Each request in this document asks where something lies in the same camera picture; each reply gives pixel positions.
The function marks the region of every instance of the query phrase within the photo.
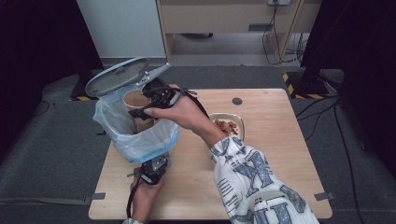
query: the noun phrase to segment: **person's left hand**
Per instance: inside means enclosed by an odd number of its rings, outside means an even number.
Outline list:
[[[134,173],[137,173],[140,168],[135,168]],[[160,189],[165,185],[165,181],[161,178],[157,185],[148,185],[142,179],[137,182],[138,178],[134,178],[134,182],[131,184],[131,189],[138,184],[139,187],[134,194],[132,218],[140,222],[147,222],[149,213],[152,206],[154,205],[155,198],[157,197]]]

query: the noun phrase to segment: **person's right hand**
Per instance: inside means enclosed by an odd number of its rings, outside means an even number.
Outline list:
[[[180,95],[176,103],[167,109],[147,108],[145,113],[157,119],[170,119],[180,127],[192,130],[212,147],[226,134],[217,127],[188,96]]]

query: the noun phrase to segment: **snack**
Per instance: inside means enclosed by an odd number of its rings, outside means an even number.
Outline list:
[[[238,129],[236,128],[236,123],[232,121],[224,121],[220,119],[215,119],[216,125],[227,135],[235,134],[238,135]]]

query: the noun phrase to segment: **electrical outlet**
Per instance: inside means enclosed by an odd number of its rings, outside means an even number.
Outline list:
[[[290,0],[268,0],[268,5],[270,6],[274,6],[275,2],[279,5],[279,6],[287,6],[290,5]]]

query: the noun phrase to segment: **trash can lid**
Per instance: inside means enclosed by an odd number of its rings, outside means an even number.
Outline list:
[[[170,64],[148,72],[148,58],[133,58],[123,63],[116,64],[91,79],[85,87],[85,92],[91,97],[103,96],[121,87],[137,84],[143,86],[159,76]]]

